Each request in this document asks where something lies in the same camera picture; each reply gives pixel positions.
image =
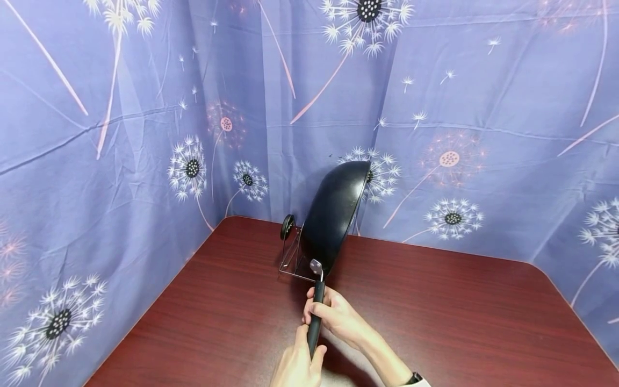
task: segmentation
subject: pan handle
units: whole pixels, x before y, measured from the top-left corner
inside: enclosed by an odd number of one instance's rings
[[[314,302],[322,302],[324,300],[324,281],[317,280],[314,284]],[[316,346],[318,344],[318,336],[320,335],[320,325],[322,319],[318,316],[311,315],[311,322],[308,330],[308,345],[309,357],[314,357]]]

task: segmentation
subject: black frying pan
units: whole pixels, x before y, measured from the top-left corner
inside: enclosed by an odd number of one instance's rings
[[[324,280],[331,272],[340,247],[357,211],[370,177],[370,163],[351,161],[333,168],[322,179],[311,203],[300,236],[301,250],[320,278],[314,285],[314,302],[324,299]],[[320,317],[311,316],[308,331],[310,356],[314,357],[320,333]]]

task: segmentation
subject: dandelion stem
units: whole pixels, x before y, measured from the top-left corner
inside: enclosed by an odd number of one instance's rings
[[[393,214],[391,214],[391,216],[389,217],[389,219],[387,220],[387,222],[385,223],[383,228],[387,227],[389,225],[389,223],[391,223],[391,220],[396,216],[397,212],[400,210],[400,207],[402,207],[402,204],[404,203],[404,201],[409,198],[410,194],[412,194],[413,191],[415,191],[417,189],[417,187],[419,187],[421,185],[421,183],[423,183],[427,178],[429,178],[432,175],[432,173],[434,173],[434,171],[436,171],[439,167],[440,167],[440,165],[437,165],[434,169],[432,169],[432,171],[428,172],[428,174],[425,175],[423,177],[423,179],[421,179],[419,181],[419,183],[417,183],[417,185],[413,189],[410,190],[408,195],[404,196],[404,199],[402,199],[400,204],[397,205],[396,209],[393,211]]]
[[[337,68],[335,69],[335,71],[333,72],[333,74],[331,74],[331,77],[329,78],[329,80],[327,81],[327,83],[324,84],[324,86],[322,87],[322,89],[318,92],[318,94],[316,94],[316,96],[309,101],[309,103],[307,105],[305,105],[305,107],[303,109],[301,109],[301,111],[299,111],[297,113],[297,115],[292,119],[292,121],[290,122],[290,124],[292,125],[293,123],[297,122],[299,118],[301,118],[305,112],[307,112],[312,105],[314,105],[314,103],[316,103],[316,101],[318,100],[318,98],[320,97],[320,95],[325,91],[325,89],[327,89],[327,86],[331,83],[331,81],[333,80],[333,78],[335,78],[335,75],[340,71],[340,69],[342,68],[342,65],[344,64],[344,62],[346,61],[346,58],[348,58],[348,53],[346,55],[344,55],[344,57],[342,58],[340,64],[337,65]]]
[[[226,213],[223,215],[224,218],[228,217],[228,209],[230,208],[230,204],[232,203],[232,201],[234,200],[235,196],[238,195],[238,193],[241,192],[241,189],[239,188],[239,190],[232,195],[232,197],[230,198],[230,201],[228,201],[228,205],[226,206]]]
[[[600,56],[600,64],[597,67],[597,75],[595,76],[595,82],[593,83],[593,90],[591,90],[591,96],[589,97],[589,103],[587,104],[587,108],[584,111],[584,115],[582,116],[581,128],[584,125],[584,122],[587,120],[587,116],[589,116],[589,110],[591,109],[591,105],[593,104],[593,99],[595,99],[595,94],[597,93],[597,87],[600,84],[600,77],[602,76],[602,68],[604,66],[604,58],[606,57],[606,47],[608,47],[608,5],[607,0],[602,0],[602,20],[603,20],[603,29],[604,29],[604,37],[602,40],[602,55]]]
[[[170,21],[166,21],[166,32],[167,32],[167,41],[168,41],[168,56],[165,58],[165,67],[163,68],[163,78],[161,79],[161,86],[159,87],[159,91],[155,98],[158,98],[163,92],[163,85],[165,85],[165,78],[168,75],[168,66],[170,65]]]
[[[211,232],[215,231],[215,229],[209,224],[209,221],[206,220],[206,217],[204,216],[204,213],[202,212],[202,206],[200,206],[200,200],[196,200],[196,202],[197,202],[197,207],[200,209],[200,214],[202,214],[202,219],[204,219],[204,222],[206,223],[207,227],[210,229]]]
[[[429,228],[426,228],[424,231],[419,231],[418,233],[413,234],[413,235],[409,236],[408,238],[406,238],[405,240],[403,240],[403,241],[402,241],[402,243],[406,243],[406,242],[408,242],[409,240],[411,240],[412,238],[415,238],[417,235],[421,235],[421,234],[423,234],[423,233],[425,233],[425,232],[428,232],[428,231],[430,231],[430,229],[429,229]]]
[[[17,18],[17,20],[19,20],[19,22],[22,24],[22,26],[30,34],[30,37],[32,38],[32,40],[35,41],[35,43],[37,44],[37,46],[39,47],[39,49],[41,50],[43,55],[45,55],[45,58],[48,60],[48,62],[50,62],[51,67],[53,67],[54,71],[56,71],[56,74],[58,75],[60,80],[63,82],[64,86],[67,88],[67,90],[69,91],[69,93],[71,94],[73,99],[77,102],[79,108],[82,110],[82,112],[85,115],[88,115],[88,111],[86,110],[86,107],[84,107],[84,104],[82,103],[82,101],[77,96],[76,91],[73,89],[73,87],[69,83],[69,80],[67,79],[67,77],[64,76],[62,70],[60,70],[60,67],[58,67],[58,64],[56,64],[56,61],[54,60],[54,58],[51,57],[49,51],[47,51],[45,46],[43,46],[41,41],[37,38],[35,33],[30,29],[30,27],[28,26],[26,21],[19,14],[19,12],[17,12],[17,9],[15,9],[13,7],[11,2],[9,0],[4,0],[4,2],[6,3],[7,7],[9,7],[9,9],[13,12],[13,14],[15,14],[15,17]]]
[[[557,157],[562,156],[564,153],[566,153],[567,151],[569,151],[570,149],[572,149],[573,147],[577,146],[578,144],[580,144],[582,141],[585,141],[589,136],[591,136],[592,134],[594,134],[595,132],[597,132],[598,130],[602,129],[604,126],[610,124],[612,121],[615,121],[617,118],[619,118],[619,114],[617,114],[614,117],[611,117],[609,119],[607,119],[606,121],[604,121],[603,123],[599,124],[598,126],[594,127],[593,129],[591,129],[587,134],[585,134],[583,137],[580,137],[579,139],[575,140],[574,142],[572,142],[567,148],[563,149],[563,151],[561,153],[559,153],[557,155]]]
[[[118,32],[118,39],[114,48],[114,69],[112,70],[112,81],[110,85],[110,97],[108,99],[108,109],[105,113],[105,121],[101,128],[101,135],[99,135],[99,144],[97,145],[97,160],[101,157],[101,151],[103,150],[103,144],[105,143],[105,135],[108,132],[110,125],[110,115],[112,113],[112,103],[114,101],[114,89],[116,87],[116,74],[118,72],[118,61],[120,59],[121,44],[123,42],[123,33]]]
[[[277,36],[275,35],[275,31],[273,31],[273,26],[271,25],[271,21],[267,16],[267,12],[264,10],[262,6],[262,1],[258,0],[258,5],[260,6],[260,11],[264,15],[264,20],[266,20],[269,29],[271,30],[271,34],[273,34],[273,40],[275,40],[275,46],[277,46],[277,51],[279,51],[279,56],[282,59],[282,65],[284,66],[284,71],[286,72],[286,78],[288,78],[288,85],[290,85],[290,91],[292,91],[292,98],[297,99],[297,95],[295,93],[295,86],[292,83],[292,76],[290,75],[290,70],[288,69],[288,64],[286,63],[286,59],[284,58],[284,53],[282,52],[282,48],[279,45],[279,41],[277,41]]]
[[[600,266],[604,263],[604,261],[600,261],[597,265],[595,265],[595,267],[593,268],[593,270],[589,273],[589,275],[584,279],[584,281],[582,282],[582,284],[580,285],[580,287],[578,288],[578,290],[576,291],[576,294],[574,294],[574,298],[572,299],[572,302],[569,304],[572,308],[574,307],[574,303],[576,302],[576,299],[578,298],[578,295],[580,294],[582,288],[585,286],[585,284],[587,283],[587,281],[589,281],[589,279],[591,278],[591,276],[593,276],[593,274],[600,268]]]
[[[210,162],[210,195],[213,198],[213,203],[215,202],[215,190],[213,188],[213,166],[215,165],[215,149],[217,149],[217,143],[219,139],[222,138],[223,129],[220,128],[219,136],[217,136],[217,140],[215,140],[215,145],[213,146],[213,160]]]

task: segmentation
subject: red-brown tabletop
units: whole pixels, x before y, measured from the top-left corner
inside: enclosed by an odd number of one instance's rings
[[[225,219],[86,385],[267,386],[311,287],[279,273],[279,229]],[[349,236],[327,285],[432,387],[619,386],[529,264]],[[381,386],[361,354],[321,340],[323,386]]]

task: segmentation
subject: finger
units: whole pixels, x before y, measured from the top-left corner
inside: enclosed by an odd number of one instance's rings
[[[335,325],[337,320],[337,312],[335,309],[320,302],[313,302],[309,306],[309,312],[312,315],[322,318],[322,320],[329,326]]]
[[[310,308],[311,304],[314,303],[314,300],[311,298],[305,302],[305,307],[303,308],[303,322],[309,324],[311,322]]]
[[[322,361],[324,360],[324,354],[327,353],[326,346],[318,346],[314,352],[314,357],[311,359],[311,365],[309,366],[312,371],[320,373],[322,370]]]
[[[307,292],[308,299],[314,298],[314,291],[315,291],[314,287],[309,288],[309,290]],[[325,286],[324,287],[324,296],[323,296],[322,303],[325,304],[325,305],[331,306],[331,300],[336,295],[339,295],[339,293],[336,292],[335,290],[331,289],[330,287]]]
[[[303,347],[309,348],[308,345],[308,329],[307,325],[300,325],[297,328],[297,336],[295,338],[295,349],[301,349]]]

